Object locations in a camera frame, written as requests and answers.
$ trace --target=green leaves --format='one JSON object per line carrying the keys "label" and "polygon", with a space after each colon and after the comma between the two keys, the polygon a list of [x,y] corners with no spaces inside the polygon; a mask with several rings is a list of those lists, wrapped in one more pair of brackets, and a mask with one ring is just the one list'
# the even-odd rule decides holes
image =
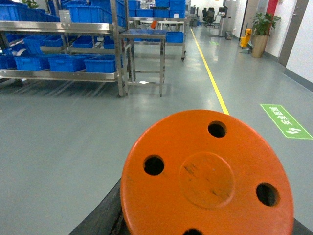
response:
{"label": "green leaves", "polygon": [[280,19],[281,17],[268,13],[255,13],[252,21],[253,35],[269,35],[271,28],[275,28],[276,22]]}
{"label": "green leaves", "polygon": [[39,7],[35,0],[22,0],[22,3],[27,4],[30,9],[36,9]]}

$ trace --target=green floor sign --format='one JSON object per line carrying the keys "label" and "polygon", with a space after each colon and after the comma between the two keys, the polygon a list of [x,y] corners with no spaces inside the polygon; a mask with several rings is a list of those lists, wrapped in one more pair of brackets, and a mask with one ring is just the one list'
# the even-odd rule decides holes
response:
{"label": "green floor sign", "polygon": [[313,140],[313,137],[281,105],[261,104],[262,108],[287,138]]}
{"label": "green floor sign", "polygon": [[211,44],[211,45],[217,45],[217,46],[220,45],[218,42],[215,42],[215,41],[210,41],[210,44]]}

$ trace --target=black rubber base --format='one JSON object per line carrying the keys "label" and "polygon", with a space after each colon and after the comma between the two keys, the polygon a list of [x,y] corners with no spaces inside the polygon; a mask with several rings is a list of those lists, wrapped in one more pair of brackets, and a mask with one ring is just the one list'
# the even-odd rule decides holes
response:
{"label": "black rubber base", "polygon": [[[130,235],[121,208],[120,181],[69,235]],[[294,219],[292,235],[313,235],[313,232]]]}

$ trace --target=yellow floor line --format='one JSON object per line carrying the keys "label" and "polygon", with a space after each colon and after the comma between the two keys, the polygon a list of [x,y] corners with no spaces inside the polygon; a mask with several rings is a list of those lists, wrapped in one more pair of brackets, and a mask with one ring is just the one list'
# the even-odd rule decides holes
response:
{"label": "yellow floor line", "polygon": [[212,73],[211,73],[211,70],[210,70],[209,66],[207,65],[207,62],[206,62],[205,57],[204,57],[204,55],[203,55],[203,53],[202,53],[201,47],[200,47],[200,45],[199,45],[199,43],[198,43],[198,41],[197,41],[197,39],[196,39],[196,36],[195,36],[194,32],[192,31],[192,29],[190,29],[190,30],[191,30],[192,35],[194,36],[194,39],[195,39],[195,41],[196,41],[198,50],[199,50],[200,55],[201,55],[201,57],[202,57],[202,60],[203,60],[203,62],[204,62],[204,66],[205,66],[206,71],[207,71],[207,73],[208,73],[208,75],[209,75],[209,77],[210,77],[210,80],[211,80],[211,82],[212,82],[212,85],[213,85],[213,88],[214,88],[214,90],[215,90],[216,96],[217,96],[217,98],[219,99],[219,102],[220,102],[220,105],[221,105],[221,107],[222,107],[222,110],[223,110],[223,112],[224,112],[225,114],[228,114],[228,115],[229,115],[229,112],[228,112],[228,109],[226,108],[226,105],[225,105],[225,103],[224,103],[223,97],[222,97],[222,95],[221,95],[221,93],[220,93],[220,90],[219,90],[218,86],[216,85],[216,82],[215,82],[214,77],[213,77],[213,75],[212,75]]}

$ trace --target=plant pot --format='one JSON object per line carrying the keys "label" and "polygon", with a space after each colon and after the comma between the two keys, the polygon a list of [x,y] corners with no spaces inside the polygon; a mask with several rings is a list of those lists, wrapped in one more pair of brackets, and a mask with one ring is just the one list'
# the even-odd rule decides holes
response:
{"label": "plant pot", "polygon": [[268,35],[254,36],[254,47],[252,50],[252,57],[261,58],[265,51],[266,43],[268,42]]}

